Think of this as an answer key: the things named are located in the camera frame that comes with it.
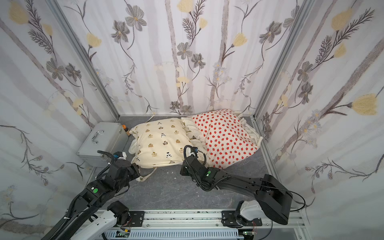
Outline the cream animal print pillow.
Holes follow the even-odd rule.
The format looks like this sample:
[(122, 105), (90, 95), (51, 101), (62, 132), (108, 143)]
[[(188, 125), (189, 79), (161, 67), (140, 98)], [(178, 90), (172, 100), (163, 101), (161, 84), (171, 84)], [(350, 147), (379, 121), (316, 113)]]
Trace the cream animal print pillow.
[(181, 165), (184, 161), (184, 147), (198, 148), (198, 159), (207, 166), (207, 155), (203, 136), (189, 118), (170, 118), (139, 124), (129, 131), (134, 140), (129, 153), (134, 155), (132, 163), (141, 169)]

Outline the strawberry print ruffled pillow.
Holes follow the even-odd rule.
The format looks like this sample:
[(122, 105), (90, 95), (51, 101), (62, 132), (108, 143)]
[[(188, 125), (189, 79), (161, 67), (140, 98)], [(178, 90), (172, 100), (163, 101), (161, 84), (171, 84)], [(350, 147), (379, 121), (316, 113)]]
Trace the strawberry print ruffled pillow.
[(242, 114), (229, 109), (181, 118), (187, 133), (206, 154), (205, 166), (226, 169), (259, 150), (263, 137)]

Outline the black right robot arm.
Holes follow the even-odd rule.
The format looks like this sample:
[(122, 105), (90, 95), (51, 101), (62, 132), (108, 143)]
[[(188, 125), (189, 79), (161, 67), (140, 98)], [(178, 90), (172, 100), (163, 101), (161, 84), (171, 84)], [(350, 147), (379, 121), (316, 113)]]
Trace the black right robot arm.
[(275, 177), (265, 174), (262, 178), (246, 178), (218, 168), (206, 168), (194, 156), (182, 164), (182, 176), (189, 176), (202, 190), (229, 190), (252, 197), (267, 218), (280, 225), (287, 225), (295, 193), (285, 188)]

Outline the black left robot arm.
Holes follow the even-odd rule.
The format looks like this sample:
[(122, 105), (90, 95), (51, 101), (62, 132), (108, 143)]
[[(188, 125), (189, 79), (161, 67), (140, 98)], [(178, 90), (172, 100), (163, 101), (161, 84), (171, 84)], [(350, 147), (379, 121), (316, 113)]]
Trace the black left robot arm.
[(74, 197), (64, 216), (43, 239), (69, 240), (107, 201), (139, 177), (138, 165), (124, 159), (114, 160)]

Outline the silver metal case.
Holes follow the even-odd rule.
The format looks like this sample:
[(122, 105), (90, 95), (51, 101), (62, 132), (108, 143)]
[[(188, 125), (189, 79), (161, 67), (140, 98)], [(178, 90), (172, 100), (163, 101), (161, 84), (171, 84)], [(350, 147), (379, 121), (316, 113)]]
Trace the silver metal case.
[(77, 156), (92, 167), (103, 168), (107, 166), (110, 159), (97, 151), (111, 154), (122, 152), (128, 139), (129, 136), (120, 123), (100, 122), (83, 142), (77, 151)]

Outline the small orange bottle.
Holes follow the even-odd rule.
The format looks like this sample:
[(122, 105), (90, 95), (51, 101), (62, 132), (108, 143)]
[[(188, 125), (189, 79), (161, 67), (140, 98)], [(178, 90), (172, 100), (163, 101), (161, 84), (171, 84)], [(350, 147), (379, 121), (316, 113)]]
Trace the small orange bottle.
[(127, 134), (128, 136), (130, 136), (131, 134), (130, 134), (130, 130), (128, 129), (128, 127), (127, 127), (126, 125), (122, 125), (122, 127), (123, 127), (123, 129), (125, 130), (126, 134)]

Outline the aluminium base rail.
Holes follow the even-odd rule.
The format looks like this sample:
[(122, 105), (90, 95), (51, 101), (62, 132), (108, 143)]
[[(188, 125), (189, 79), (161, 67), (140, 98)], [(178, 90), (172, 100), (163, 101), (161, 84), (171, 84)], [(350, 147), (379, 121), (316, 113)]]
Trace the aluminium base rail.
[(292, 214), (287, 225), (274, 223), (262, 213), (245, 227), (234, 225), (232, 210), (137, 210), (122, 227), (113, 214), (97, 211), (93, 222), (87, 221), (73, 240), (309, 240), (299, 214)]

